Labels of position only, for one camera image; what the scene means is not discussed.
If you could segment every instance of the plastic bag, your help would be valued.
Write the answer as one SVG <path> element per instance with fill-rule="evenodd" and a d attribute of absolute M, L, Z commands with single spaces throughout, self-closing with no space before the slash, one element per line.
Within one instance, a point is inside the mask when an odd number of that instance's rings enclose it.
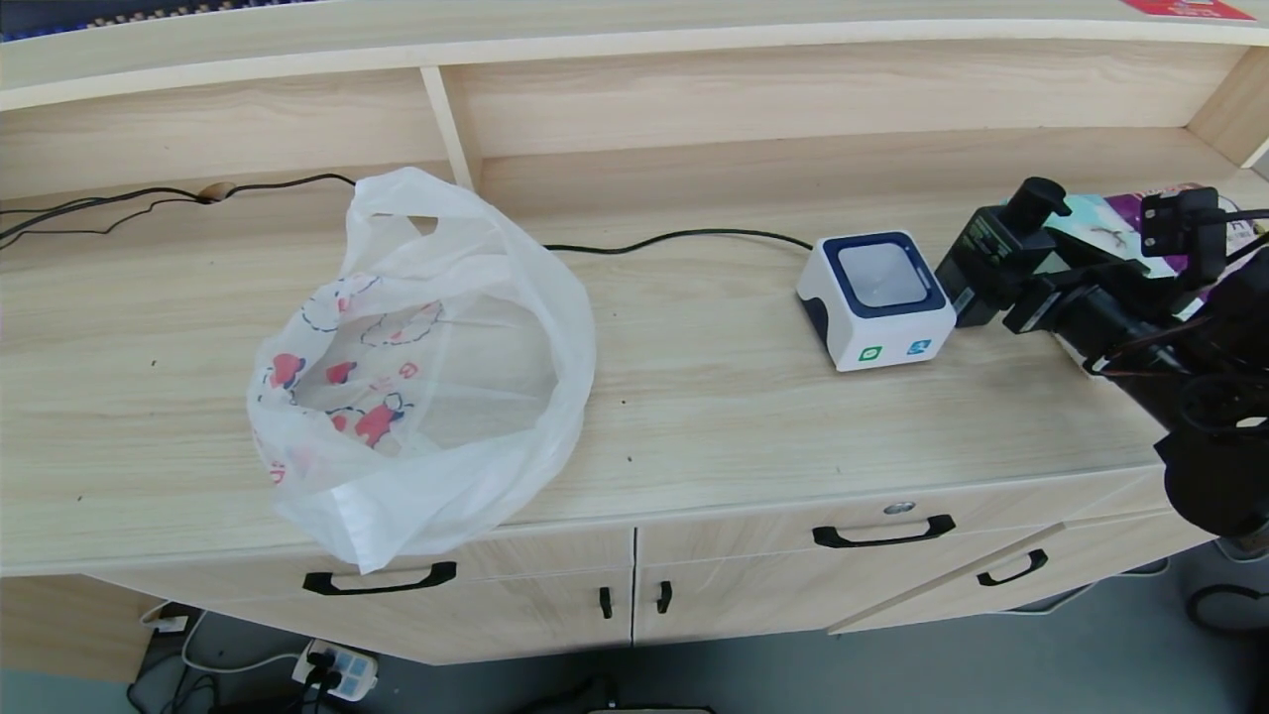
<path fill-rule="evenodd" d="M 558 257 L 419 169 L 357 181 L 346 227 L 339 278 L 256 354 L 247 416 L 277 511 L 368 573 L 489 531 L 563 468 L 595 322 Z"/>

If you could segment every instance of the power strip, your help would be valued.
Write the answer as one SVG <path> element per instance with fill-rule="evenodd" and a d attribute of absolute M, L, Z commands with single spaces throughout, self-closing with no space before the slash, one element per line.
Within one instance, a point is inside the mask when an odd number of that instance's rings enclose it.
<path fill-rule="evenodd" d="M 348 649 L 338 644 L 315 639 L 299 653 L 296 668 L 291 672 L 291 678 L 299 682 L 308 682 L 315 666 L 312 661 L 331 661 L 330 671 L 339 672 L 339 685 L 331 687 L 327 694 L 335 695 L 345 701 L 360 701 L 379 681 L 379 663 L 369 654 Z"/>

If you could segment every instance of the floor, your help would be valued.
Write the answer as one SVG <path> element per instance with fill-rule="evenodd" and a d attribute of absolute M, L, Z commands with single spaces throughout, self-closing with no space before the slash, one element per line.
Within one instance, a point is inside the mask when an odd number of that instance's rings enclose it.
<path fill-rule="evenodd" d="M 1242 714 L 1260 667 L 1255 653 L 1199 632 L 1183 611 L 1188 594 L 1214 582 L 1269 590 L 1269 561 L 1236 566 L 1204 545 L 1174 558 L 1159 577 L 1104 581 L 1047 616 L 983 615 L 839 638 L 803 633 L 457 667 L 382 658 L 379 685 L 345 710 L 510 714 L 603 671 L 617 677 L 623 704 L 708 705 L 720 714 Z M 1222 615 L 1269 623 L 1250 610 Z M 193 656 L 235 666 L 297 652 L 305 642 L 213 616 L 199 630 Z M 289 667 L 221 677 L 222 701 L 292 692 Z M 137 699 L 146 713 L 160 713 L 179 672 L 169 661 L 142 681 Z M 207 695 L 195 694 L 180 713 L 203 714 Z M 122 686 L 15 672 L 5 672 L 0 696 L 4 714 L 133 711 Z M 575 714 L 599 704 L 595 694 L 547 711 Z"/>

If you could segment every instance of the power cord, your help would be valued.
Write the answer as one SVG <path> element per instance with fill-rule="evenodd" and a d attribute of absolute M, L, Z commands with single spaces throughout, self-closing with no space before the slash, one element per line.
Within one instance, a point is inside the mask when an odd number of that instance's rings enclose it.
<path fill-rule="evenodd" d="M 226 200 L 226 199 L 228 199 L 228 198 L 231 198 L 231 197 L 233 197 L 233 195 L 236 195 L 239 193 L 242 193 L 242 191 L 249 191 L 249 190 L 268 190 L 268 189 L 274 189 L 274 188 L 292 188 L 292 186 L 296 186 L 296 185 L 302 185 L 302 184 L 306 184 L 306 183 L 313 183 L 313 181 L 327 180 L 327 179 L 336 179 L 336 180 L 341 180 L 341 181 L 344 181 L 344 183 L 346 183 L 349 185 L 357 185 L 357 181 L 354 181 L 353 179 L 350 179 L 350 178 L 348 178 L 348 176 L 345 176 L 343 174 L 324 172 L 324 174 L 313 174 L 311 176 L 305 176 L 305 178 L 301 178 L 301 179 L 288 180 L 288 181 L 282 181 L 282 183 L 249 183 L 249 184 L 236 185 L 236 184 L 232 184 L 232 183 L 221 181 L 221 183 L 213 183 L 212 185 L 208 185 L 207 188 L 204 188 L 203 190 L 201 190 L 198 193 L 190 193 L 190 191 L 188 191 L 185 189 L 174 188 L 174 186 L 170 186 L 170 185 L 156 185 L 156 186 L 151 186 L 151 188 L 140 188 L 137 190 L 129 190 L 127 193 L 119 193 L 117 195 L 104 195 L 104 197 L 103 195 L 98 195 L 98 197 L 90 197 L 90 198 L 76 198 L 74 200 L 67 200 L 66 203 L 61 203 L 58 205 L 53 205 L 52 208 L 48 208 L 48 209 L 44 209 L 44 211 L 38 211 L 38 209 L 34 209 L 34 208 L 14 208 L 14 209 L 9 209 L 9 211 L 0 211 L 0 214 L 4 214 L 4 213 L 38 213 L 37 216 L 34 216 L 32 218 L 27 218 L 25 221 L 22 221 L 20 223 L 18 223 L 18 224 L 15 224 L 13 227 L 9 227 L 9 228 L 5 228 L 5 230 L 0 231 L 0 240 L 9 238 L 9 242 L 5 242 L 5 243 L 0 245 L 0 250 L 4 250 L 5 247 L 13 246 L 13 243 L 18 242 L 22 238 L 22 236 L 24 236 L 27 233 L 46 233 L 46 235 L 63 233 L 65 235 L 65 233 L 85 232 L 85 233 L 107 235 L 110 231 L 113 231 L 114 228 L 119 227 L 121 224 L 131 221 L 132 218 L 136 218 L 138 216 L 143 216 L 143 214 L 154 211 L 155 207 L 157 207 L 157 205 L 160 205 L 162 203 L 202 203 L 202 204 L 206 205 L 206 204 L 211 204 L 211 203 L 220 203 L 221 200 Z M 110 203 L 119 203 L 119 202 L 123 202 L 123 200 L 132 200 L 133 198 L 141 198 L 142 195 L 152 195 L 152 194 L 156 194 L 156 193 L 176 194 L 180 198 L 160 198 L 157 200 L 152 200 L 150 203 L 150 205 L 147 205 L 146 208 L 142 208 L 141 211 L 137 211 L 135 213 L 124 216 L 124 217 L 119 218 L 118 221 L 110 223 L 108 227 L 102 228 L 102 230 L 93 230 L 93 228 L 85 228 L 85 230 L 37 230 L 37 228 L 32 227 L 32 226 L 39 224 L 39 223 L 42 223 L 44 221 L 49 221 L 52 218 L 56 218 L 58 216 L 65 216 L 67 213 L 74 213 L 76 211 L 82 211 L 85 208 L 95 208 L 98 205 L 109 205 Z"/>
<path fill-rule="evenodd" d="M 4 242 L 3 245 L 0 245 L 0 250 L 4 250 L 5 247 L 13 246 L 13 243 L 18 242 L 18 240 L 20 240 L 22 236 L 28 235 L 28 233 L 39 233 L 39 235 L 70 235 L 70 233 L 108 235 L 114 228 L 119 227 L 121 224 L 131 221 L 132 218 L 136 218 L 136 217 L 140 217 L 140 216 L 145 216 L 146 213 L 150 213 L 156 207 L 159 207 L 159 205 L 161 205 L 164 203 L 201 203 L 201 204 L 207 205 L 207 204 L 211 204 L 211 203 L 220 203 L 221 200 L 226 200 L 226 199 L 233 197 L 235 194 L 239 194 L 239 193 L 242 193 L 242 191 L 247 191 L 247 190 L 266 190 L 266 189 L 274 189 L 274 188 L 291 188 L 291 186 L 294 186 L 294 185 L 302 185 L 302 184 L 306 184 L 306 183 L 313 183 L 313 181 L 326 180 L 326 179 L 336 179 L 336 180 L 341 180 L 341 181 L 344 181 L 344 183 L 346 183 L 349 185 L 357 185 L 357 181 L 354 181 L 353 179 L 350 179 L 350 178 L 348 178 L 348 176 L 345 176 L 343 174 L 325 172 L 325 174 L 315 174 L 315 175 L 311 175 L 311 176 L 305 176 L 305 178 L 301 178 L 301 179 L 289 180 L 289 181 L 282 181 L 282 183 L 255 183 L 255 184 L 235 185 L 232 183 L 221 181 L 221 183 L 214 183 L 212 185 L 208 185 L 207 188 L 204 188 L 203 190 L 201 190 L 198 193 L 190 193 L 190 191 L 180 189 L 180 188 L 173 188 L 173 186 L 166 186 L 166 185 L 156 185 L 156 186 L 151 186 L 151 188 L 141 188 L 141 189 L 137 189 L 137 190 L 129 190 L 127 193 L 119 193 L 117 195 L 95 195 L 95 197 L 88 197 L 88 198 L 75 198 L 72 200 L 67 200 L 65 203 L 60 203 L 60 204 L 53 205 L 51 208 L 11 208 L 11 209 L 8 209 L 8 211 L 0 211 L 0 214 L 5 214 L 5 213 L 37 213 L 37 214 L 34 217 L 32 217 L 32 218 L 28 218 L 28 219 L 25 219 L 25 221 L 23 221 L 20 223 L 13 226 L 13 227 L 9 227 L 9 228 L 5 228 L 5 230 L 0 231 L 0 241 L 3 241 L 5 238 L 9 238 L 8 242 Z M 160 198 L 157 200 L 151 200 L 150 204 L 146 205 L 145 208 L 142 208 L 140 211 L 136 211 L 133 213 L 129 213 L 129 214 L 127 214 L 127 216 L 124 216 L 124 217 L 114 221 L 113 223 L 110 223 L 109 226 L 107 226 L 104 228 L 42 230 L 42 228 L 34 228 L 34 227 L 32 227 L 32 226 L 39 224 L 39 223 L 42 223 L 44 221 L 56 218 L 58 216 L 65 216 L 67 213 L 74 213 L 76 211 L 82 211 L 85 208 L 94 208 L 96 205 L 108 205 L 110 203 L 119 203 L 119 202 L 123 202 L 123 200 L 131 200 L 133 198 L 140 198 L 142 195 L 152 195 L 152 194 L 156 194 L 156 193 L 176 194 L 176 195 L 179 195 L 179 198 Z M 627 252 L 633 252 L 636 250 L 647 247 L 650 245 L 656 245 L 657 242 L 661 242 L 664 240 L 670 240 L 671 237 L 683 237 L 683 236 L 692 236 L 692 235 L 739 235 L 739 236 L 766 237 L 766 238 L 772 238 L 772 240 L 779 240 L 779 241 L 783 241 L 783 242 L 788 242 L 791 245 L 797 245 L 798 247 L 803 247 L 806 250 L 812 250 L 813 249 L 813 246 L 810 242 L 806 242 L 803 240 L 798 240 L 796 237 L 789 237 L 787 235 L 782 235 L 782 233 L 778 233 L 778 232 L 770 232 L 770 231 L 764 231 L 764 230 L 749 230 L 749 228 L 689 228 L 689 230 L 676 230 L 676 231 L 671 231 L 671 232 L 666 232 L 666 233 L 661 233 L 661 235 L 650 237 L 647 240 L 641 240 L 641 241 L 638 241 L 638 242 L 636 242 L 633 245 L 627 245 L 627 246 L 623 246 L 623 247 L 596 247 L 596 246 L 593 246 L 593 245 L 571 245 L 571 243 L 566 243 L 566 242 L 551 243 L 551 245 L 546 245 L 544 247 L 547 250 L 558 250 L 558 251 L 570 251 L 570 252 L 589 252 L 589 254 L 593 254 L 593 255 L 624 255 Z"/>
<path fill-rule="evenodd" d="M 160 657 L 159 659 L 152 662 L 148 667 L 141 670 L 141 672 L 137 673 L 137 678 L 128 685 L 127 690 L 124 690 L 124 696 L 127 696 L 128 704 L 132 705 L 132 709 L 135 709 L 137 714 L 150 714 L 141 705 L 141 703 L 137 701 L 136 698 L 137 685 L 140 685 L 151 672 L 157 670 L 164 662 L 175 659 L 176 657 L 179 657 L 179 654 L 180 653 L 178 652 L 173 652 L 170 654 Z M 211 691 L 212 706 L 220 706 L 221 690 L 220 690 L 220 682 L 214 676 L 203 675 L 197 680 L 194 680 L 194 685 L 188 691 L 181 692 L 181 690 L 185 687 L 185 680 L 188 677 L 189 677 L 189 667 L 183 666 L 180 671 L 180 678 L 176 680 L 176 687 L 173 690 L 171 699 L 168 700 L 168 704 L 164 704 L 162 709 L 160 710 L 160 714 L 180 714 L 181 708 L 185 706 L 189 699 L 199 691 Z"/>
<path fill-rule="evenodd" d="M 194 640 L 194 633 L 198 632 L 198 626 L 203 624 L 204 618 L 207 618 L 206 610 L 198 615 L 197 620 L 194 620 L 194 626 L 189 628 L 189 634 L 185 635 L 185 642 L 180 646 L 180 659 L 192 670 L 211 672 L 213 675 L 237 675 L 241 672 L 250 672 L 251 670 L 259 670 L 260 667 L 273 665 L 274 662 L 282 662 L 283 659 L 299 659 L 298 652 L 288 652 L 286 654 L 274 654 L 273 657 L 261 659 L 253 665 L 244 665 L 242 667 L 209 667 L 207 665 L 199 665 L 189 658 L 189 643 Z"/>
<path fill-rule="evenodd" d="M 807 250 L 813 250 L 815 246 L 805 240 L 798 240 L 796 237 L 789 237 L 778 232 L 770 232 L 765 230 L 749 230 L 749 228 L 689 228 L 689 230 L 676 230 L 671 232 L 662 232 L 661 235 L 650 237 L 647 240 L 641 240 L 633 245 L 627 245 L 624 247 L 595 247 L 591 245 L 570 245 L 567 242 L 555 242 L 551 245 L 543 245 L 547 250 L 561 250 L 571 252 L 590 252 L 593 255 L 624 255 L 627 252 L 633 252 L 648 245 L 656 245 L 662 240 L 670 240 L 671 237 L 683 237 L 688 235 L 750 235 L 756 237 L 769 237 L 772 240 L 779 240 L 783 242 L 789 242 L 797 245 L 798 247 L 805 247 Z"/>

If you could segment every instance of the black handle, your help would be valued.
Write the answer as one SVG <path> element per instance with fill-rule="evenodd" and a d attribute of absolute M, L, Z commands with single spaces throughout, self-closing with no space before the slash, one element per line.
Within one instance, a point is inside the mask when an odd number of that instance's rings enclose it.
<path fill-rule="evenodd" d="M 665 615 L 666 610 L 670 609 L 670 600 L 674 599 L 674 587 L 670 586 L 670 581 L 661 581 L 661 597 L 656 599 L 656 614 Z"/>
<path fill-rule="evenodd" d="M 940 535 L 945 535 L 956 528 L 956 521 L 952 516 L 943 514 L 940 516 L 930 516 L 926 519 L 930 528 L 919 536 L 907 538 L 892 538 L 886 540 L 846 540 L 838 535 L 838 529 L 832 526 L 820 526 L 811 531 L 811 536 L 815 538 L 816 545 L 822 545 L 824 548 L 872 548 L 874 545 L 898 545 L 901 543 L 916 543 L 919 540 L 934 540 Z"/>
<path fill-rule="evenodd" d="M 599 609 L 604 611 L 604 619 L 613 619 L 613 591 L 602 587 L 599 588 Z"/>
<path fill-rule="evenodd" d="M 996 586 L 1003 586 L 1005 583 L 1011 583 L 1023 576 L 1029 576 L 1036 571 L 1039 571 L 1041 568 L 1044 567 L 1046 563 L 1048 563 L 1048 555 L 1039 548 L 1028 553 L 1027 557 L 1032 559 L 1032 563 L 1022 573 L 1018 573 L 1016 576 L 1010 576 L 1003 581 L 992 578 L 990 573 L 978 573 L 978 585 L 982 587 L 996 587 Z"/>
<path fill-rule="evenodd" d="M 362 590 L 339 590 L 335 587 L 335 573 L 308 573 L 305 576 L 305 590 L 317 595 L 374 595 L 379 592 L 407 592 L 411 590 L 424 590 L 443 586 L 454 580 L 458 574 L 458 564 L 453 561 L 434 563 L 426 578 L 416 583 L 391 587 L 368 587 Z"/>

